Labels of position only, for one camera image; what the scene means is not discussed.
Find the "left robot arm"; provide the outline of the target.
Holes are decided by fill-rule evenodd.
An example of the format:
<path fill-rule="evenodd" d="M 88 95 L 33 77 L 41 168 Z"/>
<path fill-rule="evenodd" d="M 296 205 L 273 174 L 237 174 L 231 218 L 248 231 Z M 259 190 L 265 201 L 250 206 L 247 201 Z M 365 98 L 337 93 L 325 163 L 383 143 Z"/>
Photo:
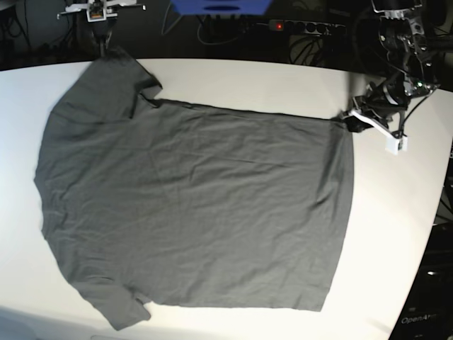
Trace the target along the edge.
<path fill-rule="evenodd" d="M 428 45 L 421 1 L 372 1 L 354 19 L 350 29 L 352 51 L 362 70 L 380 81 L 359 91 L 354 76 L 348 79 L 350 99 L 339 120 L 350 132 L 374 128 L 403 137 L 413 113 L 411 101 L 426 100 L 439 86 L 432 65 L 435 51 Z"/>

